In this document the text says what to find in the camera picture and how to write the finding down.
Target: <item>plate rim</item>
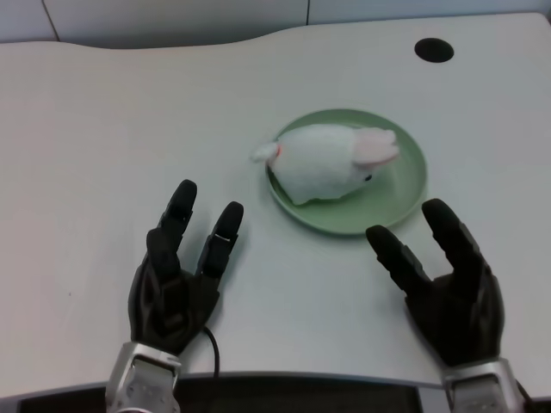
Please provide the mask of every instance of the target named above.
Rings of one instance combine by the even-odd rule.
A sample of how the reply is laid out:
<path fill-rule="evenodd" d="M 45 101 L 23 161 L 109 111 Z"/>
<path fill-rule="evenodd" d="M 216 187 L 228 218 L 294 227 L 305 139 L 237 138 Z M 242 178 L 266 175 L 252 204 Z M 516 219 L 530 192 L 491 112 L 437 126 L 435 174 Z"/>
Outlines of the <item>plate rim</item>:
<path fill-rule="evenodd" d="M 419 196 L 417 197 L 417 199 L 415 200 L 415 202 L 412 203 L 412 205 L 404 212 L 402 213 L 398 218 L 394 219 L 391 223 L 389 224 L 385 224 L 384 226 L 385 227 L 393 227 L 395 225 L 398 225 L 400 223 L 402 223 L 406 218 L 408 218 L 411 214 L 413 214 L 419 207 L 420 205 L 424 202 L 424 198 L 426 197 L 426 193 L 427 193 L 427 187 L 428 187 L 428 181 L 429 181 L 429 174 L 428 174 L 428 168 L 427 168 L 427 161 L 426 161 L 426 158 L 424 156 L 424 153 L 423 151 L 421 150 L 421 147 L 419 146 L 419 144 L 417 143 L 417 141 L 413 138 L 413 136 L 406 130 L 404 129 L 403 127 L 401 127 L 400 125 L 398 125 L 396 122 L 394 122 L 393 120 L 390 120 L 384 116 L 381 116 L 379 114 L 376 114 L 374 112 L 368 112 L 367 110 L 361 110 L 361 109 L 356 109 L 356 108 L 328 108 L 328 109 L 321 109 L 321 110 L 316 110 L 316 111 L 313 111 L 313 112 L 310 112 L 308 114 L 303 114 L 302 116 L 290 121 L 287 125 L 285 125 L 284 127 L 282 127 L 276 134 L 275 134 L 275 137 L 274 137 L 274 140 L 277 140 L 282 132 L 287 129 L 289 127 L 289 125 L 295 123 L 297 120 L 300 120 L 302 118 L 305 118 L 311 114 L 318 114 L 320 112 L 327 112 L 327 111 L 333 111 L 333 110 L 344 110 L 344 111 L 352 111 L 352 112 L 361 112 L 363 114 L 371 114 L 371 115 L 374 115 L 378 118 L 382 118 L 383 120 L 386 120 L 390 123 L 392 123 L 394 126 L 396 126 L 399 130 L 401 130 L 405 136 L 411 140 L 411 142 L 415 145 L 416 149 L 418 150 L 419 154 L 421 155 L 421 160 L 422 160 L 422 169 L 423 169 L 423 175 L 424 175 L 424 179 L 423 179 L 423 187 L 421 188 L 421 191 L 419 191 Z M 288 213 L 290 216 L 292 216 L 294 219 L 298 220 L 299 222 L 301 222 L 303 225 L 309 227 L 309 228 L 313 228 L 314 230 L 317 230 L 317 231 L 321 231 L 323 233 L 326 233 L 326 234 L 332 234 L 332 235 L 340 235 L 340 236 L 347 236 L 347 237 L 351 237 L 351 236 L 360 236 L 360 235 L 365 235 L 365 231 L 367 230 L 367 228 L 364 228 L 362 231 L 334 231 L 332 229 L 329 229 L 329 228 L 326 228 L 322 225 L 317 225 L 317 224 L 314 224 L 304 218 L 302 218 L 302 216 L 300 216 L 298 213 L 296 213 L 294 210 L 290 209 L 287 204 L 285 202 L 283 202 L 283 200 L 281 199 L 281 197 L 276 193 L 276 190 L 274 189 L 274 185 L 272 184 L 272 181 L 270 180 L 270 174 L 273 175 L 273 173 L 269 170 L 269 166 L 266 165 L 266 169 L 265 169 L 265 175 L 266 175 L 266 180 L 268 181 L 268 184 L 269 184 L 269 191 L 271 192 L 272 196 L 275 198 L 275 201 L 279 204 L 279 206 L 285 210 L 286 213 Z"/>

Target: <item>white plush rabbit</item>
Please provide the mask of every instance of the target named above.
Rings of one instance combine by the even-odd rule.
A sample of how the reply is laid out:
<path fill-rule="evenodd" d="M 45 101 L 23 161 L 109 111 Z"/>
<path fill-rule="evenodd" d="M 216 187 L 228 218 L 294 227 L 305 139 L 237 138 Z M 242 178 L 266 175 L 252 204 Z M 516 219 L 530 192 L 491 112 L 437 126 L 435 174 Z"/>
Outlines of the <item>white plush rabbit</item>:
<path fill-rule="evenodd" d="M 395 142 L 393 131 L 377 127 L 310 125 L 261 146 L 251 159 L 265 161 L 291 201 L 300 205 L 361 188 L 374 169 L 398 156 Z"/>

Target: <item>robotic wrist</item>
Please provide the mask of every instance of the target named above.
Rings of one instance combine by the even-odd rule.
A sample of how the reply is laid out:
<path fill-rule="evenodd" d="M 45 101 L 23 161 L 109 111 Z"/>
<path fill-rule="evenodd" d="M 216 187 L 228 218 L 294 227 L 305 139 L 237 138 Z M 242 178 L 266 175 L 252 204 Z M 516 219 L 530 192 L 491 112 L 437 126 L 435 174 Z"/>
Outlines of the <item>robotic wrist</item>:
<path fill-rule="evenodd" d="M 524 400 L 506 359 L 446 369 L 443 387 L 452 413 L 524 413 Z"/>
<path fill-rule="evenodd" d="M 172 392 L 182 365 L 173 354 L 125 342 L 105 391 L 108 413 L 180 413 Z"/>

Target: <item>robotic hand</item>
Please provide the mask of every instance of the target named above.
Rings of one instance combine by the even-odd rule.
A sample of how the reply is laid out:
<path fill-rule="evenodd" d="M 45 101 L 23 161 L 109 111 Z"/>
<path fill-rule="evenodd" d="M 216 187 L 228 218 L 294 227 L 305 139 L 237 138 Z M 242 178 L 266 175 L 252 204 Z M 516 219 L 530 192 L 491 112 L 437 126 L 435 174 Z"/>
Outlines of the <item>robotic hand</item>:
<path fill-rule="evenodd" d="M 498 280 L 467 227 L 441 200 L 423 214 L 454 271 L 431 281 L 412 251 L 387 228 L 366 231 L 379 262 L 406 293 L 421 336 L 447 368 L 453 413 L 521 413 L 524 403 L 507 360 L 499 358 L 504 308 Z"/>
<path fill-rule="evenodd" d="M 196 194 L 196 185 L 183 181 L 158 227 L 147 234 L 147 253 L 128 297 L 132 341 L 123 344 L 111 373 L 108 413 L 180 411 L 172 394 L 181 368 L 178 355 L 206 329 L 243 218 L 243 207 L 231 202 L 207 237 L 195 275 L 182 270 L 176 253 Z"/>

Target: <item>bunny ear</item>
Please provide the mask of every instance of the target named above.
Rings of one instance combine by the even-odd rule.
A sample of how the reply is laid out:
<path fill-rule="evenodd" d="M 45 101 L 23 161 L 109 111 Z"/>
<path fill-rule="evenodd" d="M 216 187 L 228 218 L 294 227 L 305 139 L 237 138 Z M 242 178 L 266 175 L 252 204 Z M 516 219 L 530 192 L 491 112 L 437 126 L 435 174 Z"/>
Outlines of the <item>bunny ear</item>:
<path fill-rule="evenodd" d="M 394 144 L 383 144 L 376 139 L 358 139 L 352 161 L 360 168 L 370 169 L 392 161 L 398 154 L 398 146 Z"/>
<path fill-rule="evenodd" d="M 282 148 L 276 143 L 271 142 L 257 148 L 254 152 L 251 153 L 252 162 L 271 162 L 277 158 L 280 154 Z"/>

